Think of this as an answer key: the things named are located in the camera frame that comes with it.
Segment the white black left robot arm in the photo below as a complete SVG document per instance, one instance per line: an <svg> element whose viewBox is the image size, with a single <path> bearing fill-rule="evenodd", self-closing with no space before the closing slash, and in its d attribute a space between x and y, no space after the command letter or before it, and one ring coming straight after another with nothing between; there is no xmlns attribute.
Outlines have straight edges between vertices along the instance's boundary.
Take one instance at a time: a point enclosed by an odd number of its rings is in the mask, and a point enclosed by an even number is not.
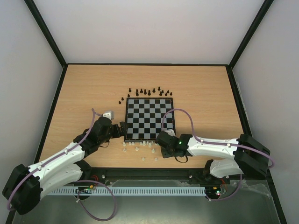
<svg viewBox="0 0 299 224"><path fill-rule="evenodd" d="M2 191L7 209L24 215L52 191L71 182L86 180L91 167L84 159L104 143L124 136L126 130L125 122L113 124L110 118L102 116L51 157L28 167L19 164L12 170Z"/></svg>

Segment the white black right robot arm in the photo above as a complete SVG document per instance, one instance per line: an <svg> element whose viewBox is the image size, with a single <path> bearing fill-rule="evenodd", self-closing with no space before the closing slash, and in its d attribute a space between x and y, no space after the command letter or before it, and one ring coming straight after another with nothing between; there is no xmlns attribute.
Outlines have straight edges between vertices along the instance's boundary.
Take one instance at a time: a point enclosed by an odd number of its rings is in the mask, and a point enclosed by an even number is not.
<svg viewBox="0 0 299 224"><path fill-rule="evenodd" d="M267 176L270 151L249 135L241 134L237 139L205 139L191 134L176 137L173 130L162 131L155 143L161 147L162 156L192 157L211 156L203 176L207 182L231 175L245 175L263 180Z"/></svg>

